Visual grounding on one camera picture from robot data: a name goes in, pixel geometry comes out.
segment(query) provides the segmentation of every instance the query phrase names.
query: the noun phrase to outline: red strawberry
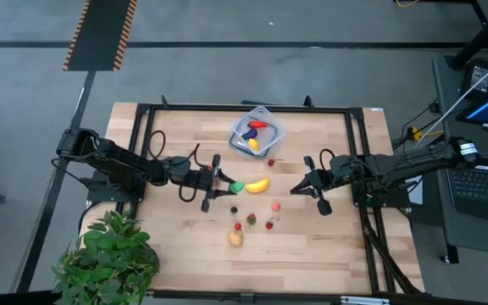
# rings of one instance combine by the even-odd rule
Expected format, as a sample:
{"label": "red strawberry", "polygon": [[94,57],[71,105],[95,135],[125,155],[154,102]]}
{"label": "red strawberry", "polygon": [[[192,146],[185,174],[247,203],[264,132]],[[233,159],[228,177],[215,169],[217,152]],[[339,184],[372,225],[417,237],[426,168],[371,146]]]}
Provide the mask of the red strawberry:
{"label": "red strawberry", "polygon": [[246,217],[246,222],[249,224],[249,225],[255,225],[255,223],[257,222],[257,218],[255,217],[255,214],[254,213],[251,213],[249,214],[247,217]]}

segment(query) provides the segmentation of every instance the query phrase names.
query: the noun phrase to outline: toy fruit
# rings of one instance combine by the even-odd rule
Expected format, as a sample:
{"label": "toy fruit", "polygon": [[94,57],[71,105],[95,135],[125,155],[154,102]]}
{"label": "toy fruit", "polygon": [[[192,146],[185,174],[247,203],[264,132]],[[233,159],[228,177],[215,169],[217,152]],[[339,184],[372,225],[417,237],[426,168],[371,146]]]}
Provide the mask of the toy fruit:
{"label": "toy fruit", "polygon": [[255,217],[255,214],[254,213],[251,213],[249,214],[247,217],[246,217],[246,222],[249,224],[249,225],[255,225],[255,223],[258,221],[258,219]]}
{"label": "toy fruit", "polygon": [[244,234],[242,234],[241,230],[234,230],[229,233],[229,243],[233,247],[240,247],[244,242]]}
{"label": "toy fruit", "polygon": [[251,121],[247,126],[250,128],[265,128],[267,127],[267,124],[261,121]]}
{"label": "toy fruit", "polygon": [[272,219],[271,219],[271,220],[267,221],[267,223],[264,226],[267,228],[267,230],[270,230],[270,229],[272,229],[273,226],[275,226],[275,223],[273,223]]}
{"label": "toy fruit", "polygon": [[230,192],[237,193],[239,191],[242,191],[243,188],[244,188],[244,183],[236,181],[236,182],[229,184],[228,190]]}
{"label": "toy fruit", "polygon": [[258,136],[258,131],[254,129],[250,129],[245,134],[242,134],[242,139],[247,140],[247,139],[253,139],[254,137]]}
{"label": "toy fruit", "polygon": [[249,139],[247,141],[247,144],[250,146],[251,149],[253,149],[254,151],[258,151],[259,150],[259,142],[255,139]]}
{"label": "toy fruit", "polygon": [[264,177],[260,181],[255,183],[250,183],[246,185],[246,191],[248,192],[260,192],[264,191],[269,187],[269,177]]}

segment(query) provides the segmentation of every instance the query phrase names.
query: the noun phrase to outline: green plant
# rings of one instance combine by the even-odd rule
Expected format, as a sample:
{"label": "green plant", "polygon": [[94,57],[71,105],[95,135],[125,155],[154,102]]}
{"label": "green plant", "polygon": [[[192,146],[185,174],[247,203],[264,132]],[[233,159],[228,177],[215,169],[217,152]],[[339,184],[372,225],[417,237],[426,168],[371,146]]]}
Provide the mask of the green plant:
{"label": "green plant", "polygon": [[159,271],[158,255],[146,243],[150,235],[113,211],[97,220],[51,267],[58,282],[53,292],[62,292],[55,304],[140,304]]}

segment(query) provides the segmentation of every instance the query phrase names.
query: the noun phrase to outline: red pepper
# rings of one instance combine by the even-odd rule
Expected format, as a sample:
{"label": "red pepper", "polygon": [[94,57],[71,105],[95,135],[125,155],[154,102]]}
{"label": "red pepper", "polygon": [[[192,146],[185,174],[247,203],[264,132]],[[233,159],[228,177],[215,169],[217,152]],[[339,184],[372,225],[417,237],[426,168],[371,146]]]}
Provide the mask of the red pepper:
{"label": "red pepper", "polygon": [[250,123],[247,124],[248,127],[250,128],[265,128],[267,127],[267,124],[261,121],[251,121]]}

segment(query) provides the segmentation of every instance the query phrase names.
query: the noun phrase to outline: black desk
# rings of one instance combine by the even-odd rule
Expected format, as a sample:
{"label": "black desk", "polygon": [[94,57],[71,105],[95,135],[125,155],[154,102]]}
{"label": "black desk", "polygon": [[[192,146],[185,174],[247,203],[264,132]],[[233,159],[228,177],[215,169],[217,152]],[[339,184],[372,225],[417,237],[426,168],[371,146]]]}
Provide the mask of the black desk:
{"label": "black desk", "polygon": [[[442,113],[447,111],[460,97],[458,88],[463,81],[463,71],[450,69],[444,58],[433,60],[436,90]],[[454,110],[466,106],[462,102]],[[463,136],[475,143],[481,154],[488,154],[488,131],[479,125],[467,124],[455,120],[450,115],[443,121],[444,136]],[[447,182],[446,170],[427,175],[424,184],[436,183],[436,187],[424,186],[428,190],[436,190],[428,199],[436,197],[440,203],[444,236],[448,246],[467,247],[488,252],[488,222],[471,218],[455,211],[452,206],[452,195]]]}

